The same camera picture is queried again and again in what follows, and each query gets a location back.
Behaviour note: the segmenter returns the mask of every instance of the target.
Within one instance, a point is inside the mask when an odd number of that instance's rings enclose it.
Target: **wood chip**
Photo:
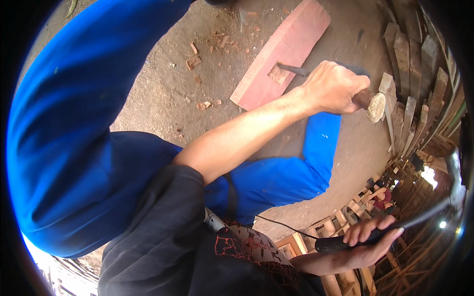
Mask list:
[[[204,110],[205,108],[209,108],[209,106],[210,102],[201,102],[196,105],[199,110]]]
[[[200,62],[202,62],[201,59],[197,55],[195,55],[194,57],[186,61],[186,65],[188,65],[189,70],[192,70]]]
[[[220,43],[220,48],[224,48],[229,38],[230,38],[229,35],[224,36],[224,39],[222,39],[222,42]]]
[[[194,46],[194,43],[191,41],[191,43],[189,43],[189,45],[191,45],[191,48],[192,48],[192,51],[194,51],[194,54],[198,54],[198,50],[196,49],[196,47]]]
[[[202,80],[198,75],[195,74],[193,78],[196,84],[201,84]]]

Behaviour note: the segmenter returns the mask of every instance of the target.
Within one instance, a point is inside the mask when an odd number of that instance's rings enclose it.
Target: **dirt floor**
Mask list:
[[[78,0],[73,17],[93,2]],[[149,54],[111,130],[149,132],[184,147],[205,131],[245,112],[229,97],[265,42],[287,17],[284,11],[292,10],[299,2],[240,0],[229,9],[215,9],[202,0],[193,3]],[[332,20],[303,67],[313,69],[323,60],[361,65],[372,75],[370,90],[377,92],[383,72],[392,72],[383,40],[388,20],[384,19],[377,1],[320,0],[320,3]],[[45,24],[23,72],[70,20],[65,19],[69,5],[69,0],[63,1]],[[258,14],[257,17],[247,15],[243,33],[240,33],[239,7]],[[227,44],[222,49],[218,46],[221,38],[213,37],[213,33],[225,33],[230,36],[229,41],[238,44]],[[186,60],[193,56],[191,41],[202,59],[193,71],[186,66]],[[303,82],[304,78],[296,77],[287,91]],[[196,108],[198,102],[217,99],[222,105],[204,111]],[[301,155],[305,123],[298,122],[288,128],[252,159]],[[262,216],[301,229],[332,214],[347,204],[367,179],[383,171],[390,157],[389,147],[386,122],[371,124],[363,110],[343,116],[327,192],[310,201],[272,208]],[[274,240],[292,232],[259,218],[255,229]],[[94,258],[100,256],[101,251],[95,253],[91,254]]]

